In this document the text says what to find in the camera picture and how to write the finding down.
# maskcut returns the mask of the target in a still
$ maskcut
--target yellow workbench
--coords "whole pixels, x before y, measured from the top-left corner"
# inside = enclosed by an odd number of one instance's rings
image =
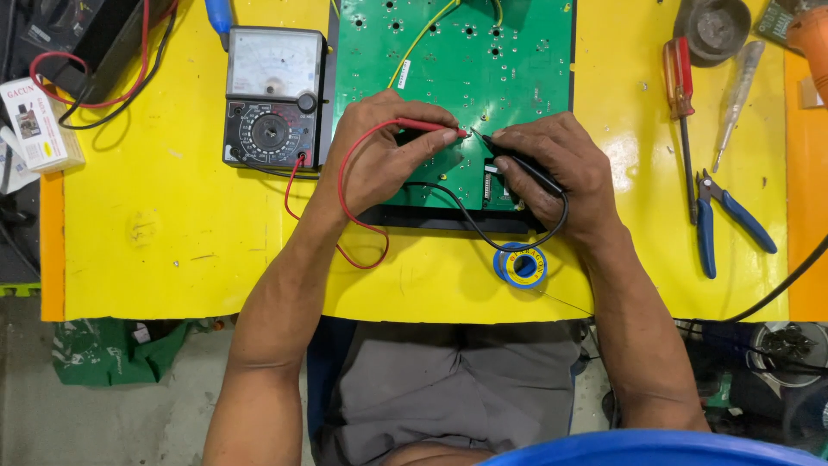
[[[767,228],[779,253],[763,253],[715,206],[719,278],[709,280],[687,219],[681,145],[662,82],[662,46],[672,36],[678,4],[579,2],[575,115],[612,161],[620,215],[667,307],[676,317],[725,318],[754,304],[788,272],[783,52],[768,45],[715,175]],[[764,1],[748,4],[756,17]],[[234,7],[239,24],[327,31],[327,0]],[[160,35],[154,31],[154,44]],[[427,38],[419,47],[428,47]],[[296,223],[282,207],[285,181],[221,162],[226,63],[204,4],[184,0],[156,79],[124,115],[79,135],[84,166],[44,178],[45,320],[192,318],[242,307]],[[689,124],[698,170],[712,166],[733,72],[732,61],[693,70],[697,112]],[[136,74],[133,63],[121,88]],[[99,116],[84,111],[74,122]],[[314,185],[294,183],[296,210]],[[543,248],[551,276],[539,289],[522,291],[497,278],[494,250],[472,233],[389,231],[391,250],[374,270],[355,269],[335,256],[326,315],[501,323],[593,312],[589,282],[561,240]],[[341,244],[368,264],[384,242],[352,226]],[[753,320],[787,317],[783,295]]]

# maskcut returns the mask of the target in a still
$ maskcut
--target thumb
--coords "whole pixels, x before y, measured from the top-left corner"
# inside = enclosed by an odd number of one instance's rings
[[[494,164],[498,166],[498,170],[506,178],[509,191],[523,199],[538,220],[541,222],[554,221],[556,217],[560,217],[561,202],[546,192],[511,157],[497,157],[494,159]]]
[[[446,128],[425,133],[398,148],[394,162],[399,163],[408,172],[414,172],[414,169],[420,164],[434,157],[434,154],[445,149],[446,146],[456,140],[457,132],[453,129]]]

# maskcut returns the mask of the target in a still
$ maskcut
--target yellow wire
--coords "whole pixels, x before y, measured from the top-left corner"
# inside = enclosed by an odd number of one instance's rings
[[[406,52],[405,55],[402,56],[402,60],[400,60],[400,64],[397,65],[397,70],[394,71],[393,76],[391,76],[391,81],[388,82],[388,89],[391,89],[394,86],[394,81],[397,79],[397,75],[400,73],[400,69],[402,69],[402,64],[406,62],[406,59],[411,54],[412,50],[414,50],[414,46],[420,41],[420,39],[422,39],[423,35],[426,33],[426,31],[428,31],[428,28],[431,27],[431,25],[434,24],[438,19],[440,19],[440,17],[443,16],[443,13],[445,13],[446,10],[451,8],[452,5],[460,5],[460,0],[450,0],[448,2],[448,4],[446,4],[443,7],[443,9],[440,10],[440,12],[437,13],[431,19],[431,21],[428,22],[428,24],[426,24],[426,27],[422,28],[422,31],[420,31],[420,35],[417,36],[416,39],[414,39],[414,42],[412,43],[412,46],[408,47],[408,51]]]
[[[498,6],[498,24],[495,27],[500,27],[503,24],[503,5],[500,4],[500,0],[493,0],[494,4]]]

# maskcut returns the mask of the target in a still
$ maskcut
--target green cloth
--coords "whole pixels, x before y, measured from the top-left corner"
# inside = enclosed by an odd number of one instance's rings
[[[139,344],[129,321],[82,318],[56,323],[52,364],[64,385],[113,386],[158,382],[172,366],[194,319],[166,337]]]

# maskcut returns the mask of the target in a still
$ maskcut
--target forearm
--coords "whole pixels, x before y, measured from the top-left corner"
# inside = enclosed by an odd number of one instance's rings
[[[347,223],[341,210],[316,205],[267,267],[238,318],[228,368],[301,364],[325,304],[335,246]]]
[[[684,343],[629,231],[619,221],[595,244],[579,249],[595,296],[601,356],[625,424],[698,428],[703,422]],[[664,425],[670,418],[678,424]]]

